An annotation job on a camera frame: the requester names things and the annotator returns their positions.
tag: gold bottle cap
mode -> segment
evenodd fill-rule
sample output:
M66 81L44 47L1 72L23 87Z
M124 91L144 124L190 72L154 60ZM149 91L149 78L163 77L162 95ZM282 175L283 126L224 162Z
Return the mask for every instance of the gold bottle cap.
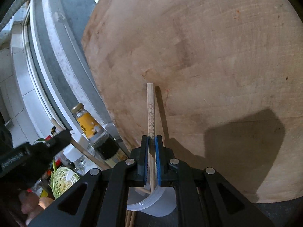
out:
M75 107L72 108L72 113L76 114L76 112L78 112L81 108L84 108L84 105L80 102L79 104L77 104Z

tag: metal pipe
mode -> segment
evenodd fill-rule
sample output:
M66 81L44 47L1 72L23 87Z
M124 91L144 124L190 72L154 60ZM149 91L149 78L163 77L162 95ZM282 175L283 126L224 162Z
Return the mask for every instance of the metal pipe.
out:
M28 0L15 0L7 13L5 14L3 20L0 23L0 31L7 25L10 19L15 15L15 13L20 9L20 7Z

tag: glass bottle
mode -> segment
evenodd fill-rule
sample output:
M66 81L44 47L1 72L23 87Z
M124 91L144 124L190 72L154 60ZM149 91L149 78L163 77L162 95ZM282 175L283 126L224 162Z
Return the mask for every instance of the glass bottle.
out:
M115 139L90 115L82 103L75 106L72 113L92 147L110 167L113 168L118 162L127 159Z

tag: metal screw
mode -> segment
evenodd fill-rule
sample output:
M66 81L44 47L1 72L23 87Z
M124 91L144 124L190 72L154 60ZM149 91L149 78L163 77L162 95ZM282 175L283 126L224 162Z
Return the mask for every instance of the metal screw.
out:
M176 164L178 164L178 163L179 163L179 160L178 160L178 159L173 158L173 159L170 159L169 163L171 163L172 165L176 165Z
M93 168L89 171L90 175L95 176L99 174L99 170L97 168Z
M212 167L206 168L205 171L207 174L214 174L216 172L215 169Z
M125 161L125 163L126 163L127 165L132 165L132 164L134 163L134 159L127 159L127 160Z

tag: white bottle cap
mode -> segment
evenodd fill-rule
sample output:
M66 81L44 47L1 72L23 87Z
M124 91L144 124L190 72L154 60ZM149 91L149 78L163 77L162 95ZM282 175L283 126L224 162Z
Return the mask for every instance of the white bottle cap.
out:
M88 140L82 134L80 134L80 133L72 134L72 138L76 142L78 142L86 151L88 150L88 147L90 144L89 144ZM71 144L68 145L63 150L63 154L71 162L75 162L77 159L79 159L81 156L83 156L83 154Z

